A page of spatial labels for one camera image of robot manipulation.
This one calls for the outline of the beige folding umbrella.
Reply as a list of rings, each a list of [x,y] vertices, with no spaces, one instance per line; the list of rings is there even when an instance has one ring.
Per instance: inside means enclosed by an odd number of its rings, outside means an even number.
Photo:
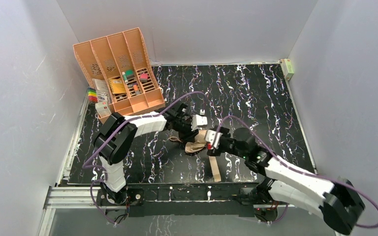
[[[205,141],[206,132],[206,130],[200,130],[195,136],[194,142],[187,142],[185,144],[186,154],[196,155],[196,153],[199,153],[208,147],[208,143]],[[208,156],[208,158],[214,182],[221,182],[221,174],[216,157]]]

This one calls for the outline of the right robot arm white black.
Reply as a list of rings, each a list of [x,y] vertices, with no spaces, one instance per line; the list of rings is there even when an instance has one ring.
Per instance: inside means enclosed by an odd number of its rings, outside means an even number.
[[[251,171],[265,177],[257,186],[263,198],[307,210],[336,232],[351,234],[366,207],[348,179],[323,179],[273,155],[256,142],[248,129],[238,128],[235,132],[241,135],[240,139],[233,138],[226,128],[208,130],[208,154],[219,156],[225,152],[242,157]]]

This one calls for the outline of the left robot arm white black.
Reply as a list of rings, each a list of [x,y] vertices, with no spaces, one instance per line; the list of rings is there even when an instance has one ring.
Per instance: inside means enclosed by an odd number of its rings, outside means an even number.
[[[105,171],[104,189],[116,195],[126,186],[123,160],[136,137],[174,130],[184,143],[194,142],[202,121],[202,116],[187,113],[187,105],[181,102],[142,115],[112,113],[93,141]]]

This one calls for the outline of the pink black eraser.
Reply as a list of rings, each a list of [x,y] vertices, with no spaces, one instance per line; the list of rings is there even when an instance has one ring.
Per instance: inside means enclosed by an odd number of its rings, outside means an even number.
[[[140,82],[142,82],[142,83],[146,83],[146,82],[148,82],[148,80],[149,80],[149,74],[148,74],[148,73],[142,73],[142,74],[139,76],[139,80],[140,80]]]

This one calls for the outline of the yellow notebook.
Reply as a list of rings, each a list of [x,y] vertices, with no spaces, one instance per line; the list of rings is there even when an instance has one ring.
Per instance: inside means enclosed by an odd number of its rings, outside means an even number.
[[[121,77],[111,77],[108,79],[108,83],[113,95],[126,93],[126,88]]]

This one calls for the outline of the green white glue stick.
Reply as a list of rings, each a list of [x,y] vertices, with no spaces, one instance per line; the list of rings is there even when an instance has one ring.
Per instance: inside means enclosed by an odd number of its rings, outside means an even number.
[[[122,72],[122,78],[123,78],[123,81],[127,84],[128,83],[128,79],[127,79],[127,76],[126,76],[125,72]]]

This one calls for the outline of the white red small box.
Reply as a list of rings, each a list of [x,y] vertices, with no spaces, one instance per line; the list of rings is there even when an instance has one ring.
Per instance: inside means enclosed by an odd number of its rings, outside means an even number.
[[[106,101],[95,103],[95,109],[100,118],[106,117],[112,114],[109,104]]]

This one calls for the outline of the orange plastic file organizer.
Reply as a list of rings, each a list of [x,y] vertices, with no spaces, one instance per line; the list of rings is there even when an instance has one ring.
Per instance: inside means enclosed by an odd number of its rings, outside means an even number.
[[[74,44],[73,51],[91,88],[95,88],[93,78],[105,80],[112,113],[140,115],[165,106],[140,28]],[[123,81],[126,93],[113,95],[108,79],[122,78],[122,72],[126,73],[128,79],[127,84]],[[148,82],[140,82],[142,73],[149,74]]]

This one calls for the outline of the white paper card pack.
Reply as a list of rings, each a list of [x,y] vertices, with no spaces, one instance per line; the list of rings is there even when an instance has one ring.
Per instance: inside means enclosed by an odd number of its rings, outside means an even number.
[[[93,78],[94,88],[97,94],[107,94],[109,95],[109,88],[105,80]]]

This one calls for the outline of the colourful marker set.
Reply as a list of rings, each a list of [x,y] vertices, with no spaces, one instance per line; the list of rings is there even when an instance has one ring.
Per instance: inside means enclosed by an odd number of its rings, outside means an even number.
[[[87,88],[87,96],[88,96],[89,103],[98,102],[97,92],[94,88],[91,88],[91,87]]]

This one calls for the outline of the green white box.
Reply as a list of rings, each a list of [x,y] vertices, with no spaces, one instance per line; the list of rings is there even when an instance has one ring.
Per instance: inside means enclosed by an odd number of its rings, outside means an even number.
[[[281,59],[280,62],[284,79],[290,80],[295,73],[292,61],[290,59]]]

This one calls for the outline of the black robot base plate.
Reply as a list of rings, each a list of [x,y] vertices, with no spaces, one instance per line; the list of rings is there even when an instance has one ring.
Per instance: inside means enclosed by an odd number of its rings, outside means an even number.
[[[286,206],[259,193],[255,182],[130,183],[116,195],[102,185],[97,190],[97,206],[124,210],[129,217],[236,215],[272,221]]]

